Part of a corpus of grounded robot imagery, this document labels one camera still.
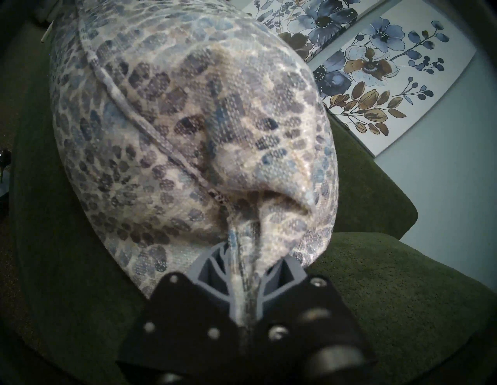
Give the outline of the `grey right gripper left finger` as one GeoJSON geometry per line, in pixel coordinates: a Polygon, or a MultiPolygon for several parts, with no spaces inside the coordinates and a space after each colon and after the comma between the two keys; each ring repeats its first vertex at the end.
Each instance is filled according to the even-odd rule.
{"type": "Polygon", "coordinates": [[[164,275],[122,342],[116,363],[130,384],[248,384],[232,320],[230,249],[202,252],[164,275]]]}

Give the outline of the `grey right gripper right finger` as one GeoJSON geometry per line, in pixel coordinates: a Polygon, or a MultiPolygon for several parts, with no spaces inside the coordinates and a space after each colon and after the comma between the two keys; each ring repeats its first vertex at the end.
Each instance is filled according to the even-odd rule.
{"type": "Polygon", "coordinates": [[[261,279],[250,358],[257,384],[377,384],[377,358],[331,281],[282,258],[261,279]]]}

